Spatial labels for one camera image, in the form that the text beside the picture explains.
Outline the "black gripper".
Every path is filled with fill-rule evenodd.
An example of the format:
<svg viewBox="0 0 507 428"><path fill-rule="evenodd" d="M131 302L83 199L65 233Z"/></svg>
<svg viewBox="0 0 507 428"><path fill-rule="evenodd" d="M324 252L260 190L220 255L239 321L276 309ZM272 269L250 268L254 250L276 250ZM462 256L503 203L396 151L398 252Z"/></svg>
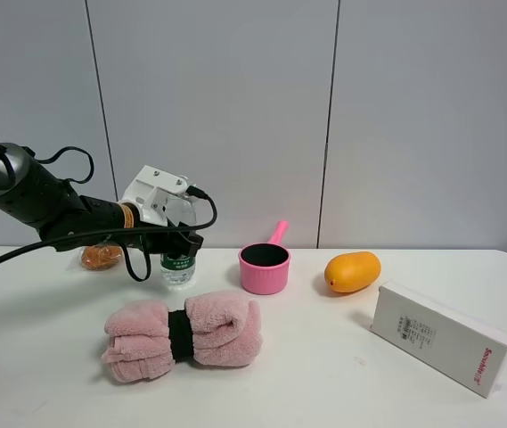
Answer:
<svg viewBox="0 0 507 428"><path fill-rule="evenodd" d="M150 254L172 253L177 256L195 257L203 244L203 237L195 231L168 231L163 226L139 226L116 229L102 235L104 241L123 244L128 248L148 251Z"/></svg>

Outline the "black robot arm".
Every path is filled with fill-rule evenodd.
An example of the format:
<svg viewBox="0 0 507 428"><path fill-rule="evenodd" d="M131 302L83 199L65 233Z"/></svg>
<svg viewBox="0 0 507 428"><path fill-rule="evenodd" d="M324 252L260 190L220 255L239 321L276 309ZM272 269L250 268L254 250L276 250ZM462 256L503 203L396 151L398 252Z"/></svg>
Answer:
<svg viewBox="0 0 507 428"><path fill-rule="evenodd" d="M0 210L35 229L57 251L112 243L150 254L193 256L198 227L175 223L166 205L199 194L184 177L143 166L118 202L78 194L27 147L0 143Z"/></svg>

